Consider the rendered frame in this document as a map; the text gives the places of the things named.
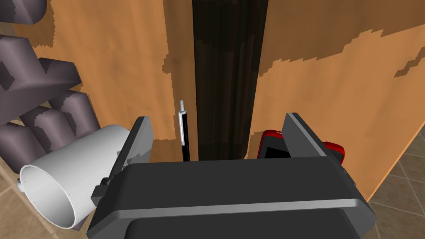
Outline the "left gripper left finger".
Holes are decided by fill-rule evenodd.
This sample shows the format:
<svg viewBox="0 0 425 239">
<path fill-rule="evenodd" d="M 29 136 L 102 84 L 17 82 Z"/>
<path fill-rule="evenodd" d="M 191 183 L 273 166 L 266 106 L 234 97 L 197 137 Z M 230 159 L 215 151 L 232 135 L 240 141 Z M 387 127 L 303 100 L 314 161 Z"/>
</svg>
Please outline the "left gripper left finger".
<svg viewBox="0 0 425 239">
<path fill-rule="evenodd" d="M 153 130 L 149 117 L 138 117 L 118 154 L 110 177 L 116 176 L 126 166 L 147 163 L 153 144 Z"/>
</svg>

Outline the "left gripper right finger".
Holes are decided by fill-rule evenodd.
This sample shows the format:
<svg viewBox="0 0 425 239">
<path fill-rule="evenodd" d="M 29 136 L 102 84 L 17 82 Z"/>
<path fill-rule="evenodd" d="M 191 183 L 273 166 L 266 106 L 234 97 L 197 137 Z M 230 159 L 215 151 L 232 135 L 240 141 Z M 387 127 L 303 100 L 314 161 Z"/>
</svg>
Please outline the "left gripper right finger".
<svg viewBox="0 0 425 239">
<path fill-rule="evenodd" d="M 296 112 L 289 112 L 281 130 L 291 157 L 324 157 L 329 150 Z"/>
</svg>

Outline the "red phone with black screen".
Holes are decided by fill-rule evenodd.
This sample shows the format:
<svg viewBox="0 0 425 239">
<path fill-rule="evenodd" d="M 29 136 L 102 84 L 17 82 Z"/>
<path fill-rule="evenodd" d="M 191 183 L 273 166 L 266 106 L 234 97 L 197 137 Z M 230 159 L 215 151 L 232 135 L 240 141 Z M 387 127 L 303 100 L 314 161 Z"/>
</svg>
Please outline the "red phone with black screen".
<svg viewBox="0 0 425 239">
<path fill-rule="evenodd" d="M 323 142 L 323 144 L 334 154 L 337 161 L 342 164 L 345 157 L 344 148 L 327 141 Z M 280 131 L 266 130 L 263 132 L 256 158 L 290 158 L 290 153 Z"/>
</svg>

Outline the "black pen with silver clip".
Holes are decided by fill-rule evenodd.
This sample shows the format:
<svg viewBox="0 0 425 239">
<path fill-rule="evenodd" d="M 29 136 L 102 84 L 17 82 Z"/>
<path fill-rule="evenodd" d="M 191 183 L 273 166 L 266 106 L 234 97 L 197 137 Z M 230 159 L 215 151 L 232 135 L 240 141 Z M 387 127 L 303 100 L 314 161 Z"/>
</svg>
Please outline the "black pen with silver clip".
<svg viewBox="0 0 425 239">
<path fill-rule="evenodd" d="M 181 139 L 183 161 L 190 161 L 189 139 L 188 139 L 188 121 L 187 112 L 184 108 L 183 100 L 180 100 L 180 109 L 178 110 L 179 132 Z"/>
</svg>

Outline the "wooden table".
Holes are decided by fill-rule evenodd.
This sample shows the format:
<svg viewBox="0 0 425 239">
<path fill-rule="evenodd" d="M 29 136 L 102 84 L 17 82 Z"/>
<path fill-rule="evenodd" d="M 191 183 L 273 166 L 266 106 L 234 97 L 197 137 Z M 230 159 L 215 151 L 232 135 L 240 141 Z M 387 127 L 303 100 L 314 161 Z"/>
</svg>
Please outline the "wooden table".
<svg viewBox="0 0 425 239">
<path fill-rule="evenodd" d="M 192 0 L 50 0 L 15 24 L 37 56 L 74 62 L 102 126 L 152 118 L 150 160 L 179 161 L 176 108 L 198 158 Z M 425 0 L 269 0 L 249 155 L 297 112 L 347 152 L 369 200 L 425 122 Z"/>
</svg>

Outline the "white mug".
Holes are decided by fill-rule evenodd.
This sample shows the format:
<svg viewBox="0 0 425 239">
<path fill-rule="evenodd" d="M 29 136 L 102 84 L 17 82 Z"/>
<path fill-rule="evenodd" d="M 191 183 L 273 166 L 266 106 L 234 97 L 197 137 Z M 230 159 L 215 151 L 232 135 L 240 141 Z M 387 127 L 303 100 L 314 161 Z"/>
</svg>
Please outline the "white mug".
<svg viewBox="0 0 425 239">
<path fill-rule="evenodd" d="M 109 176 L 128 135 L 124 127 L 108 125 L 23 166 L 26 197 L 50 223 L 75 227 L 95 209 L 94 188 Z"/>
</svg>

